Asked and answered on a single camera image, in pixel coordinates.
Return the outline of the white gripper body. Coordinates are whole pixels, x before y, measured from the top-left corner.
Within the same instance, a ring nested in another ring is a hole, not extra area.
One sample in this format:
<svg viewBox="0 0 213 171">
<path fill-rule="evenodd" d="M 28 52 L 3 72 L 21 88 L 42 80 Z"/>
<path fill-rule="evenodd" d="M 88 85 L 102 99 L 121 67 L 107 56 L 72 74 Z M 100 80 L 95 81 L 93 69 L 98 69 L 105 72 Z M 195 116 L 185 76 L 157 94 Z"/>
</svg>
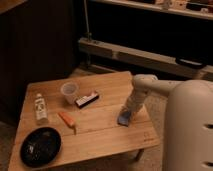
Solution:
<svg viewBox="0 0 213 171">
<path fill-rule="evenodd" d="M 130 96 L 127 98 L 121 111 L 129 111 L 131 118 L 134 118 L 140 109 L 143 107 L 145 99 L 148 97 L 147 91 L 140 91 L 139 89 L 133 89 Z"/>
</svg>

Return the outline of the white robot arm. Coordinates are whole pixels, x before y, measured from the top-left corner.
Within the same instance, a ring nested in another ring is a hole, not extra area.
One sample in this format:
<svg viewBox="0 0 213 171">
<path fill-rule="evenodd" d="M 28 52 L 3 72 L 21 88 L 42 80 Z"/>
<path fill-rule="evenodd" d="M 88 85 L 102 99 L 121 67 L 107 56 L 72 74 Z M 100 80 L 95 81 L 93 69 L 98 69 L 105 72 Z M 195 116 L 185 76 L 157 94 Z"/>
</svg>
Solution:
<svg viewBox="0 0 213 171">
<path fill-rule="evenodd" d="M 164 121 L 162 171 L 213 171 L 213 82 L 132 78 L 124 108 L 134 116 L 151 92 L 168 97 Z"/>
</svg>

